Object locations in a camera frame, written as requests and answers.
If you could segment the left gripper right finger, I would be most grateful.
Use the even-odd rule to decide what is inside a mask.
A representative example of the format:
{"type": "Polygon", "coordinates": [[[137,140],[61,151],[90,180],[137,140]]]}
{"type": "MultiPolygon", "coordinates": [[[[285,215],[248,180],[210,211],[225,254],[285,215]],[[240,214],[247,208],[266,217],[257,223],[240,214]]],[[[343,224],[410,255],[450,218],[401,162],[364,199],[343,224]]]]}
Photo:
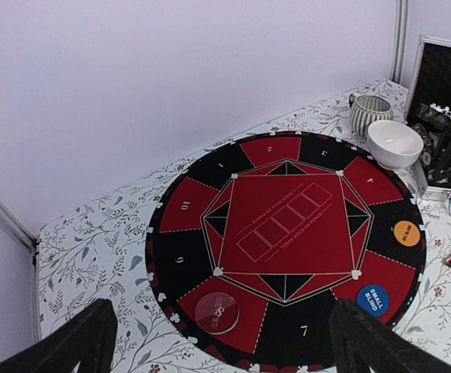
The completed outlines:
{"type": "Polygon", "coordinates": [[[329,326],[338,372],[451,372],[351,300],[337,300],[329,326]]]}

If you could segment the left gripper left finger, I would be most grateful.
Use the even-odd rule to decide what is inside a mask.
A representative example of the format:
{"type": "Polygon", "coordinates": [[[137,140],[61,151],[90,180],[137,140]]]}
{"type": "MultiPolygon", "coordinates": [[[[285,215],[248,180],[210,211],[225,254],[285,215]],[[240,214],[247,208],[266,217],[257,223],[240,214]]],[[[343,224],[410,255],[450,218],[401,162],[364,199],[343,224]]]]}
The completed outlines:
{"type": "Polygon", "coordinates": [[[48,337],[0,362],[0,372],[109,372],[116,335],[112,302],[99,298],[48,337]]]}

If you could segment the blue small blind button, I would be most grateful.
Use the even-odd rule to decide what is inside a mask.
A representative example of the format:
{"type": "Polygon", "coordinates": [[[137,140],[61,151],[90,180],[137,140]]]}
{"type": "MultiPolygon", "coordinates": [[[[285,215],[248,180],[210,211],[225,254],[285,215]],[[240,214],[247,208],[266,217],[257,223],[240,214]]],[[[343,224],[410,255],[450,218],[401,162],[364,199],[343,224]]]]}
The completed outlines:
{"type": "Polygon", "coordinates": [[[383,287],[370,284],[359,291],[356,303],[372,316],[379,318],[389,310],[390,296],[383,287]]]}

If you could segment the orange big blind button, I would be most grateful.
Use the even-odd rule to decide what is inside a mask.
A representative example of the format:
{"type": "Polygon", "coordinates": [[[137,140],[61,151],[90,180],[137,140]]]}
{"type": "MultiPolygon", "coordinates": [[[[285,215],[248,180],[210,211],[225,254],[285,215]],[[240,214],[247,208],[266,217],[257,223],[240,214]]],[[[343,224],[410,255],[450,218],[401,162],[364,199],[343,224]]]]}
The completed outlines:
{"type": "Polygon", "coordinates": [[[421,240],[418,226],[411,221],[399,221],[393,228],[394,238],[405,247],[416,246],[421,240]]]}

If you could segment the clear red dealer button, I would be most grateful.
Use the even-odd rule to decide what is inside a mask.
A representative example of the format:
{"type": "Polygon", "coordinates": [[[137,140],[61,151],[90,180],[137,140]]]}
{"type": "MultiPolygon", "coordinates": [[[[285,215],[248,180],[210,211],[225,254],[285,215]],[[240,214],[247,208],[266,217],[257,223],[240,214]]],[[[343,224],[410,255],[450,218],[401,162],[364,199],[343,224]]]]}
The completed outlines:
{"type": "Polygon", "coordinates": [[[236,300],[224,292],[204,295],[195,307],[197,325],[211,335],[231,331],[238,323],[239,308],[236,300]]]}

